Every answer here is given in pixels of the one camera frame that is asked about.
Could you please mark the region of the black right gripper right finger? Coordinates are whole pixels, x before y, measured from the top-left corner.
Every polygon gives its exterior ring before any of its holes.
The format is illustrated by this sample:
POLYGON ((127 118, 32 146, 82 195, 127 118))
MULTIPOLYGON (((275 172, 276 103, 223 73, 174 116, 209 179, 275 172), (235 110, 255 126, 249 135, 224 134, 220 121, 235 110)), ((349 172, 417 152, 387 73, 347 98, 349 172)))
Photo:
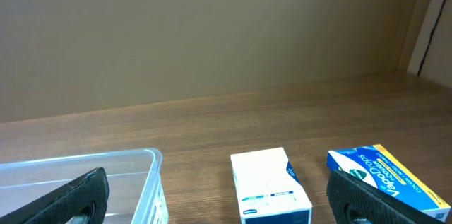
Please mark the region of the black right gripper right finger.
POLYGON ((442 224, 343 171, 331 172, 326 194, 337 224, 442 224))

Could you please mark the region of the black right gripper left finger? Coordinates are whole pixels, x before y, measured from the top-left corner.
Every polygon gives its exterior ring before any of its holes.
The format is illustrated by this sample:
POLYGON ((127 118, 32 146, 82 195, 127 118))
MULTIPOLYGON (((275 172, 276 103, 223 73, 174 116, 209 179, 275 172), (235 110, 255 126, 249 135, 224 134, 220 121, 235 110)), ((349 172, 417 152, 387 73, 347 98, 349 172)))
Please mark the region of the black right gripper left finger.
POLYGON ((97 167, 44 196, 1 217, 2 223, 102 223, 107 211, 109 183, 97 167))

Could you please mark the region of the blue VapoDrops box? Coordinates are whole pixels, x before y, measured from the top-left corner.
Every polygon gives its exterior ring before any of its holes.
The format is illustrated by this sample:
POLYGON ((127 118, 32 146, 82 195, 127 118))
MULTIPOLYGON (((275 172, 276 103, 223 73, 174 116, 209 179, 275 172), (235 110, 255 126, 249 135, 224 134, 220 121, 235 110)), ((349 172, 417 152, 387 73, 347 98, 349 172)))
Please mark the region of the blue VapoDrops box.
POLYGON ((381 144, 329 150, 326 164, 330 170, 344 171, 443 223, 451 211, 450 205, 381 144))

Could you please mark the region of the white and blue medicine box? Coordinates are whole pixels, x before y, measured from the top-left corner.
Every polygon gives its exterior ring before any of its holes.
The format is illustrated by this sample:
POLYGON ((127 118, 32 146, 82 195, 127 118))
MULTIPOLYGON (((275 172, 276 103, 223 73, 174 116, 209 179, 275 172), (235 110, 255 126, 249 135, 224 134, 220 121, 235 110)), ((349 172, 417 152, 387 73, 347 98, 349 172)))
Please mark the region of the white and blue medicine box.
POLYGON ((242 224, 311 224, 312 208, 284 148, 230 156, 242 224))

